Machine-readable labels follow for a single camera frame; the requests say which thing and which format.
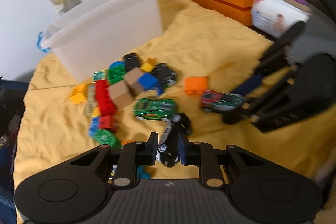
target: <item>brown duplo brick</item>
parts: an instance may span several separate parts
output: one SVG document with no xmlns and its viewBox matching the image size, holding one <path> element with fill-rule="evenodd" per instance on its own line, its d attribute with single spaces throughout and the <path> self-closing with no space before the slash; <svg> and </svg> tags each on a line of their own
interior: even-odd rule
<svg viewBox="0 0 336 224">
<path fill-rule="evenodd" d="M 110 98 L 118 109 L 124 108 L 133 103 L 133 97 L 130 94 L 126 82 L 121 80 L 109 87 Z"/>
<path fill-rule="evenodd" d="M 139 83 L 139 78 L 143 75 L 143 71 L 139 68 L 134 68 L 124 75 L 124 80 L 130 87 L 131 92 L 134 96 L 139 95 L 144 92 L 142 86 Z"/>
</svg>

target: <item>screw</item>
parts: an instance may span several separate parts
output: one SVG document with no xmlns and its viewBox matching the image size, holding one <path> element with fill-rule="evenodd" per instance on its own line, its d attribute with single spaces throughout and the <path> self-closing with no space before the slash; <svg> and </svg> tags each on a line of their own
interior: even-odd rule
<svg viewBox="0 0 336 224">
<path fill-rule="evenodd" d="M 295 80 L 293 78 L 288 78 L 287 83 L 290 85 L 294 85 Z"/>
<path fill-rule="evenodd" d="M 248 110 L 249 107 L 250 107 L 250 104 L 248 104 L 248 103 L 244 103 L 244 104 L 241 106 L 242 109 L 246 109 L 246 110 Z"/>
<path fill-rule="evenodd" d="M 299 67 L 297 65 L 293 65 L 291 66 L 291 68 L 292 68 L 292 71 L 297 71 Z"/>
<path fill-rule="evenodd" d="M 159 147 L 159 152 L 161 152 L 161 153 L 166 151 L 166 150 L 167 150 L 167 145 L 165 145 L 165 144 L 163 144 Z"/>
<path fill-rule="evenodd" d="M 207 185 L 210 187 L 220 187 L 223 185 L 223 181 L 220 179 L 208 179 Z"/>
<path fill-rule="evenodd" d="M 179 122 L 181 120 L 181 116 L 180 115 L 174 115 L 173 117 L 172 117 L 172 121 L 173 122 Z"/>
<path fill-rule="evenodd" d="M 127 186 L 131 181 L 128 178 L 117 178 L 113 180 L 113 183 L 117 186 Z"/>
<path fill-rule="evenodd" d="M 251 120 L 251 122 L 258 122 L 258 121 L 259 121 L 259 116 L 253 114 L 253 115 L 250 117 L 250 120 Z"/>
</svg>

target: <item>toy car wheel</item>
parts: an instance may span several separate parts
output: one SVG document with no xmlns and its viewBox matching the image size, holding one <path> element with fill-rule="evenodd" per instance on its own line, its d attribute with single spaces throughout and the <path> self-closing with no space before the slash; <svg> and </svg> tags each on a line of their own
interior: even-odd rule
<svg viewBox="0 0 336 224">
<path fill-rule="evenodd" d="M 160 146 L 159 146 L 159 148 L 158 148 L 158 152 L 159 153 L 163 153 L 164 151 L 166 151 L 167 150 L 167 145 L 166 144 L 161 144 Z"/>
<path fill-rule="evenodd" d="M 203 111 L 206 112 L 206 113 L 211 113 L 212 110 L 209 109 L 208 107 L 203 107 Z"/>
<path fill-rule="evenodd" d="M 176 81 L 175 81 L 175 80 L 172 80 L 172 79 L 169 79 L 169 80 L 167 81 L 167 85 L 168 85 L 168 86 L 176 85 Z"/>
<path fill-rule="evenodd" d="M 181 116 L 180 116 L 180 115 L 175 114 L 175 115 L 172 117 L 172 121 L 173 121 L 173 122 L 179 122 L 180 120 L 181 120 Z"/>
</svg>

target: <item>blue fabric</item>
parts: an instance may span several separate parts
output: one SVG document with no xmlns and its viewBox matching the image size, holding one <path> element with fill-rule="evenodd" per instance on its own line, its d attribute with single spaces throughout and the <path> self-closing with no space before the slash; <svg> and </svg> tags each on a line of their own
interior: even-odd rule
<svg viewBox="0 0 336 224">
<path fill-rule="evenodd" d="M 16 224 L 11 163 L 14 147 L 0 149 L 0 222 Z"/>
<path fill-rule="evenodd" d="M 28 83 L 0 79 L 0 89 L 27 91 Z"/>
<path fill-rule="evenodd" d="M 241 83 L 237 88 L 232 90 L 230 93 L 240 94 L 246 96 L 252 90 L 259 87 L 263 81 L 264 76 L 262 74 L 252 75 L 245 82 Z"/>
<path fill-rule="evenodd" d="M 1 224 L 16 224 L 15 210 L 0 203 L 0 222 Z"/>
</svg>

